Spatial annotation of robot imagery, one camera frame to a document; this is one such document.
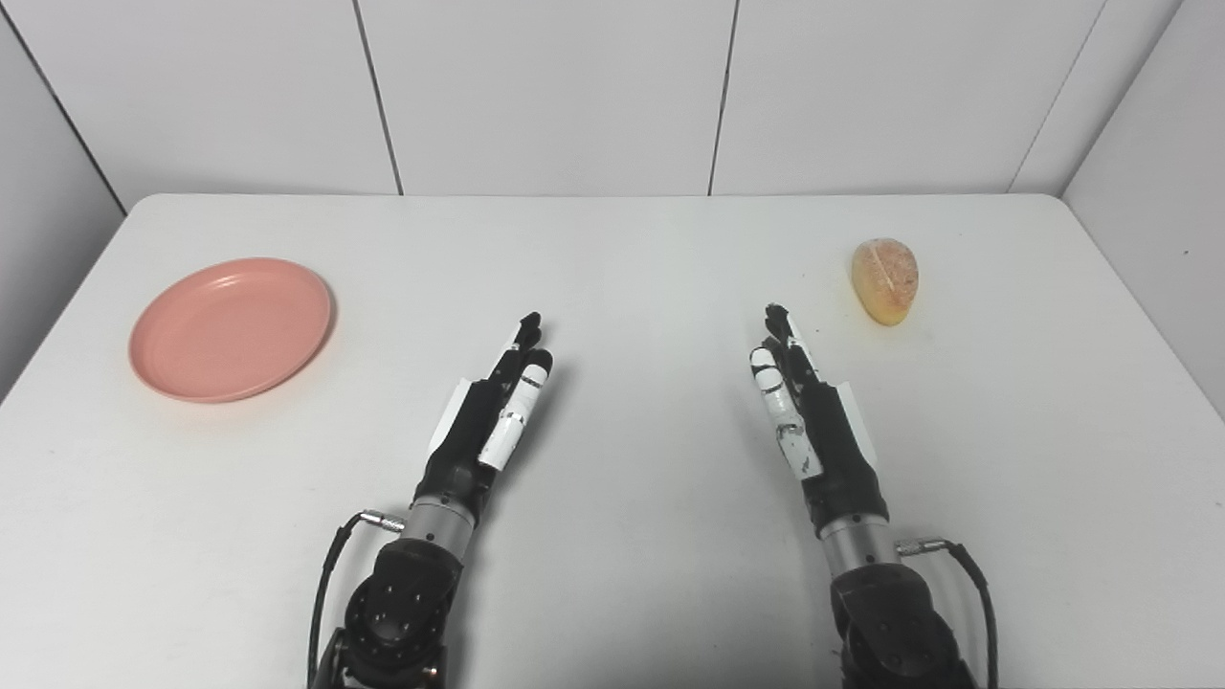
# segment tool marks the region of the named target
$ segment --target bread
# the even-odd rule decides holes
[[[919,264],[897,239],[870,239],[855,249],[850,280],[867,315],[881,325],[898,325],[919,289]]]

